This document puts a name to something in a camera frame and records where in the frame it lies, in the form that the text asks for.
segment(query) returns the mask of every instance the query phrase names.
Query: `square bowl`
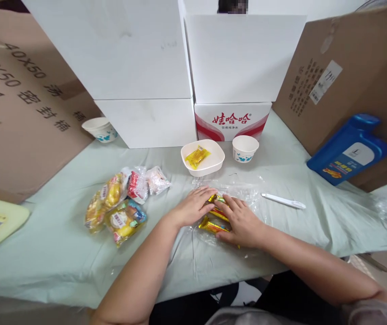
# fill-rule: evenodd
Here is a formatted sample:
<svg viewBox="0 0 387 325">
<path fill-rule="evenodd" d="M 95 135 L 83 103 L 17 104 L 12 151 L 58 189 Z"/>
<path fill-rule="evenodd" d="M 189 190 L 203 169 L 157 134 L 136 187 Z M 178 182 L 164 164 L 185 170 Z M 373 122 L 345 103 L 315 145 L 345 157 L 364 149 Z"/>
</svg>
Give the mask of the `square bowl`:
<svg viewBox="0 0 387 325">
<path fill-rule="evenodd" d="M 198 149 L 198 146 L 203 147 L 211 152 L 211 155 L 202 161 L 198 169 L 193 169 L 186 161 L 186 157 Z M 225 160 L 225 153 L 216 141 L 204 139 L 186 144 L 181 148 L 181 159 L 189 173 L 194 177 L 202 177 L 217 172 Z"/>
</svg>

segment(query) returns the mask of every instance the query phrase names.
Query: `white paper cup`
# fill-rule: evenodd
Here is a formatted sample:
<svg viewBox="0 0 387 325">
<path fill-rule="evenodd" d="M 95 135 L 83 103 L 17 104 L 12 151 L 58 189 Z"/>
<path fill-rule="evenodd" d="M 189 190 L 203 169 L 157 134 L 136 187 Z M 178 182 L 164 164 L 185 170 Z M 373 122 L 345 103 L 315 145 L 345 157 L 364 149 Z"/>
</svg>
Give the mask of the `white paper cup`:
<svg viewBox="0 0 387 325">
<path fill-rule="evenodd" d="M 88 120 L 82 124 L 82 127 L 102 143 L 112 142 L 118 137 L 118 132 L 105 117 Z"/>
<path fill-rule="evenodd" d="M 258 150 L 259 142 L 248 135 L 239 135 L 233 140 L 233 158 L 239 163 L 248 163 Z"/>
</svg>

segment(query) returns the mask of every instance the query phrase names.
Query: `blue plastic bottle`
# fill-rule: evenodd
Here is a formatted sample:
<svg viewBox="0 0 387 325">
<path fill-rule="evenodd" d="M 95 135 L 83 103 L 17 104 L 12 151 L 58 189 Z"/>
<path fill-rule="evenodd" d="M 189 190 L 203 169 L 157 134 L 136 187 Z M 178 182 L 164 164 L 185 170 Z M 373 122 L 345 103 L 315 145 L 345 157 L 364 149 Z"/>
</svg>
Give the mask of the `blue plastic bottle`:
<svg viewBox="0 0 387 325">
<path fill-rule="evenodd" d="M 356 114 L 307 162 L 332 185 L 348 180 L 387 156 L 387 143 L 371 135 L 380 120 Z"/>
</svg>

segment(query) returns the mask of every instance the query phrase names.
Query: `packaged snack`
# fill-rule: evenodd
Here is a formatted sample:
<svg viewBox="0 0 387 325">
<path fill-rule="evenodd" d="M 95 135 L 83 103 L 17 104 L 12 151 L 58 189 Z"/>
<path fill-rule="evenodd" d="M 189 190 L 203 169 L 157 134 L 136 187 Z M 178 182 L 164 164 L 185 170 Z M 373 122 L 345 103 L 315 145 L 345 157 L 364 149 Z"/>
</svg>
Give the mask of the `packaged snack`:
<svg viewBox="0 0 387 325">
<path fill-rule="evenodd" d="M 145 176 L 148 181 L 150 195 L 159 195 L 171 186 L 171 182 L 168 181 L 159 166 L 148 170 Z"/>
<path fill-rule="evenodd" d="M 208 199 L 208 202 L 213 203 L 216 200 L 226 204 L 225 199 L 221 195 L 219 195 L 219 193 L 212 195 Z M 213 208 L 213 210 L 210 211 L 210 213 L 215 215 L 216 217 L 221 218 L 222 220 L 229 222 L 228 217 L 225 215 L 225 213 L 216 206 Z"/>
<path fill-rule="evenodd" d="M 202 222 L 200 223 L 199 229 L 204 229 L 216 234 L 217 232 L 220 232 L 220 231 L 230 232 L 231 225 L 228 222 L 223 221 L 219 218 L 206 215 L 202 220 Z"/>
<path fill-rule="evenodd" d="M 146 167 L 135 167 L 131 171 L 127 195 L 138 204 L 144 204 L 148 198 Z"/>
<path fill-rule="evenodd" d="M 85 215 L 85 227 L 91 234 L 103 229 L 104 214 L 127 197 L 128 175 L 120 172 L 112 177 L 91 199 Z"/>
<path fill-rule="evenodd" d="M 198 169 L 199 164 L 208 156 L 211 155 L 211 152 L 208 151 L 207 149 L 204 149 L 201 146 L 198 146 L 198 149 L 196 149 L 194 152 L 192 152 L 190 155 L 188 155 L 185 159 L 190 166 L 193 169 Z"/>
<path fill-rule="evenodd" d="M 147 221 L 147 216 L 133 200 L 124 200 L 105 214 L 105 224 L 113 233 L 117 247 L 133 236 Z"/>
</svg>

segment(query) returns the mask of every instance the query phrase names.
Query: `wahaha box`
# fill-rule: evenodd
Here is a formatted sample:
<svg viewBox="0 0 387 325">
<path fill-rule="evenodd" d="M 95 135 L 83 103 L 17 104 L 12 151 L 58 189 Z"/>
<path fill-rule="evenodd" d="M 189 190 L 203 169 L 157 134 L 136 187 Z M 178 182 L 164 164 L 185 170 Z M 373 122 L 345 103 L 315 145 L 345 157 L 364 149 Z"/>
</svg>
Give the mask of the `wahaha box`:
<svg viewBox="0 0 387 325">
<path fill-rule="evenodd" d="M 232 141 L 249 135 L 259 140 L 270 109 L 271 102 L 195 104 L 198 139 Z"/>
</svg>

